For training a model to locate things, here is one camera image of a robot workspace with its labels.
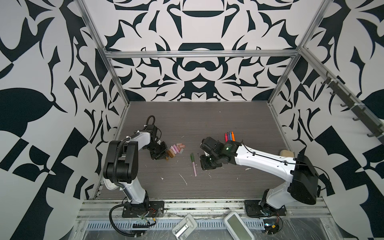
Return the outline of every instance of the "marker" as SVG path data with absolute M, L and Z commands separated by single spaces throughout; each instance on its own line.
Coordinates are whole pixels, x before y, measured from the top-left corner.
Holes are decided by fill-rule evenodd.
M 195 158 L 193 157 L 193 152 L 191 153 L 191 161 L 192 161 L 192 166 L 193 166 L 193 172 L 195 173 L 195 177 L 196 177 L 197 173 L 196 173 Z

